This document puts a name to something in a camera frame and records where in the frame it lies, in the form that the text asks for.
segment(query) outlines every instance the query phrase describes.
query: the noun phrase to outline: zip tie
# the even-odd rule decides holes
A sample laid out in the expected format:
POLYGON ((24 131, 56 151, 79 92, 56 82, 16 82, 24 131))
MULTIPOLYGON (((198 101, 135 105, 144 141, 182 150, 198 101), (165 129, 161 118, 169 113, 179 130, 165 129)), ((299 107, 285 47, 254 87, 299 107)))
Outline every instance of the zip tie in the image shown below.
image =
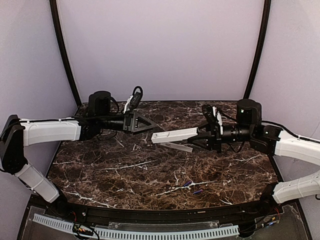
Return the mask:
POLYGON ((192 181, 187 181, 187 182, 183 185, 183 187, 184 187, 184 188, 185 188, 185 187, 188 187, 191 183, 192 183, 192 181))
POLYGON ((200 190, 198 190, 198 191, 195 191, 193 194, 199 194, 199 193, 202 193, 202 192, 203 192, 203 190, 200 189, 200 190))

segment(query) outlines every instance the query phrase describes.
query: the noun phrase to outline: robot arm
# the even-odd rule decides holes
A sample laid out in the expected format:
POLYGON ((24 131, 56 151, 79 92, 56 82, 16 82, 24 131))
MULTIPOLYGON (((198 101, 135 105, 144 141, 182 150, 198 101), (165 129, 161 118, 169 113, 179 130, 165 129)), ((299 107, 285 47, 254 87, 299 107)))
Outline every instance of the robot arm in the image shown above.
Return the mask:
MULTIPOLYGON (((306 141, 284 130, 279 134, 279 138, 274 155, 291 157, 320 166, 320 143, 317 140, 310 138, 311 141, 306 141)), ((320 170, 296 180, 279 182, 275 185, 272 196, 278 204, 281 204, 317 194, 320 194, 320 170)))
POLYGON ((89 97, 87 114, 82 117, 30 120, 11 115, 0 136, 3 168, 0 170, 18 177, 52 204, 58 213, 65 214, 67 198, 25 158, 24 147, 54 141, 85 141, 100 134, 103 129, 133 134, 153 129, 156 126, 153 121, 134 111, 142 98, 142 89, 136 92, 138 88, 134 89, 123 113, 110 112, 110 101, 113 98, 109 92, 99 91, 89 97))
MULTIPOLYGON (((291 157, 320 166, 320 141, 289 133, 282 127, 263 125, 260 103, 250 99, 238 101, 236 122, 232 125, 221 125, 219 116, 223 113, 215 107, 204 105, 202 112, 206 118, 204 124, 194 128, 156 132, 152 135, 152 142, 187 140, 190 144, 220 153, 221 144, 247 141, 261 153, 291 157)), ((292 181, 271 183, 260 200, 272 206, 316 194, 320 194, 320 171, 292 181)))

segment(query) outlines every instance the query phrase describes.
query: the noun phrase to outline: brown marble table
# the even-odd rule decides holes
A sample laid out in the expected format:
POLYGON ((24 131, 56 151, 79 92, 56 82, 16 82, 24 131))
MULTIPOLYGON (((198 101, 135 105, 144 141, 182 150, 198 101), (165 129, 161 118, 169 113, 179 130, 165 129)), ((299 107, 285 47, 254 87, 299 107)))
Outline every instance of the brown marble table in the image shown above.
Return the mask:
POLYGON ((189 153, 152 143, 152 132, 201 124, 205 120, 203 104, 220 107, 230 116, 236 113, 235 102, 141 102, 137 112, 157 123, 153 131, 137 135, 119 132, 112 137, 114 132, 104 130, 92 140, 65 141, 48 178, 71 203, 98 207, 180 210, 258 200, 265 186, 277 177, 269 158, 249 144, 239 153, 224 144, 222 153, 217 154, 199 147, 189 153), (194 185, 181 188, 188 181, 194 185))

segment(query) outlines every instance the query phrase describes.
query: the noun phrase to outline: white wall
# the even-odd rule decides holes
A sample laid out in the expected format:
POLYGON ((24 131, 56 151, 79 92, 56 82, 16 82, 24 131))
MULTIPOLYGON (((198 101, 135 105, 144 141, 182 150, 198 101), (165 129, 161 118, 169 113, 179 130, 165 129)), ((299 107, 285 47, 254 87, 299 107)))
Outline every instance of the white wall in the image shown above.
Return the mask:
MULTIPOLYGON (((262 103, 262 118, 297 134, 320 139, 320 1, 272 1, 265 43, 252 99, 262 103)), ((284 180, 319 170, 319 166, 277 158, 284 180)), ((320 201, 300 200, 313 239, 320 240, 320 201)))
MULTIPOLYGON (((0 1, 0 129, 9 115, 44 119, 74 114, 49 1, 0 1)), ((45 174, 57 143, 27 147, 25 156, 45 174)), ((0 172, 0 239, 15 240, 30 192, 0 172)))
POLYGON ((59 0, 83 102, 98 90, 126 100, 238 100, 249 78, 263 0, 59 0))

